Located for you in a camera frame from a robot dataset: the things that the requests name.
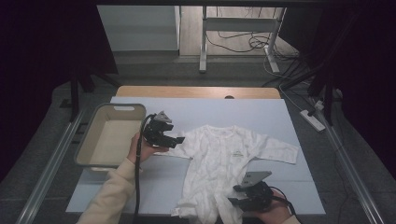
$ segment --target onesie logo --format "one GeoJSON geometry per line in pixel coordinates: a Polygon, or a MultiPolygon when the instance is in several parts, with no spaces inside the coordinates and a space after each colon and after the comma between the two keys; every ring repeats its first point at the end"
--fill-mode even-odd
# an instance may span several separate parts
{"type": "Polygon", "coordinates": [[[236,150],[236,151],[233,153],[233,157],[244,157],[244,154],[242,154],[241,151],[236,150]]]}

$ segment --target dark curtain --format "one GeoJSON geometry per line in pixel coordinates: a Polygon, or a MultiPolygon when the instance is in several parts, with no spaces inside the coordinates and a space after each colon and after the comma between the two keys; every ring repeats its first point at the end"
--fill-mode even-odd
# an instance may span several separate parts
{"type": "Polygon", "coordinates": [[[71,71],[87,76],[90,66],[114,74],[117,67],[95,5],[8,1],[0,14],[3,179],[71,71]]]}

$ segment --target white wall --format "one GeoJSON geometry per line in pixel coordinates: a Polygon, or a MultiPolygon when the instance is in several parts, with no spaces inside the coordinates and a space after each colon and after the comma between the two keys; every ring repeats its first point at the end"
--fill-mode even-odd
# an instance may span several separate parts
{"type": "Polygon", "coordinates": [[[113,51],[178,50],[179,7],[98,6],[113,51]]]}

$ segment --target metal frame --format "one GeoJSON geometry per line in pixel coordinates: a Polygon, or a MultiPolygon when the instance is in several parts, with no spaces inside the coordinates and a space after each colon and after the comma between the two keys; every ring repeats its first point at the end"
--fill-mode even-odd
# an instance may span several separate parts
{"type": "Polygon", "coordinates": [[[271,65],[273,73],[279,73],[279,68],[273,55],[274,45],[280,25],[285,15],[285,8],[281,7],[275,19],[251,19],[251,18],[208,18],[206,7],[203,7],[202,17],[202,43],[199,61],[199,72],[206,72],[206,31],[226,32],[263,32],[271,33],[268,45],[264,47],[266,57],[271,65]]]}
{"type": "Polygon", "coordinates": [[[382,217],[379,209],[370,193],[364,184],[361,176],[355,168],[352,160],[349,158],[347,154],[347,150],[342,144],[340,137],[335,131],[334,127],[329,124],[329,122],[325,119],[325,116],[322,113],[318,113],[318,117],[321,122],[324,123],[327,131],[326,134],[332,144],[332,148],[334,149],[336,156],[340,160],[341,165],[343,166],[344,171],[346,172],[346,176],[350,182],[350,185],[355,190],[356,194],[361,201],[361,206],[366,213],[366,216],[370,220],[370,223],[374,224],[384,224],[386,221],[382,217]]]}
{"type": "Polygon", "coordinates": [[[49,162],[47,163],[46,168],[35,184],[35,188],[33,189],[32,194],[27,200],[25,206],[23,207],[20,216],[18,217],[17,224],[20,223],[33,223],[35,219],[35,215],[40,208],[40,205],[44,201],[44,198],[47,194],[47,191],[50,188],[53,178],[58,172],[59,166],[62,163],[62,159],[64,158],[64,154],[66,153],[72,138],[78,129],[78,125],[85,113],[86,106],[83,106],[79,113],[76,115],[73,122],[69,122],[66,129],[64,130],[64,134],[61,137],[57,147],[53,151],[49,162]]]}

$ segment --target power strip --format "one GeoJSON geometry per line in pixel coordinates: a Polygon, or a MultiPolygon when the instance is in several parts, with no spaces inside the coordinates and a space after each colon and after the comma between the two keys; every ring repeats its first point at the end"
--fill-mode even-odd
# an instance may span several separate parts
{"type": "Polygon", "coordinates": [[[319,133],[326,129],[326,128],[323,126],[323,124],[321,124],[320,121],[317,120],[317,118],[315,118],[314,116],[308,116],[308,111],[307,111],[307,110],[301,111],[301,112],[300,112],[300,115],[301,115],[306,121],[308,121],[308,123],[310,123],[310,124],[312,125],[312,127],[314,127],[315,130],[317,130],[319,133]]]}

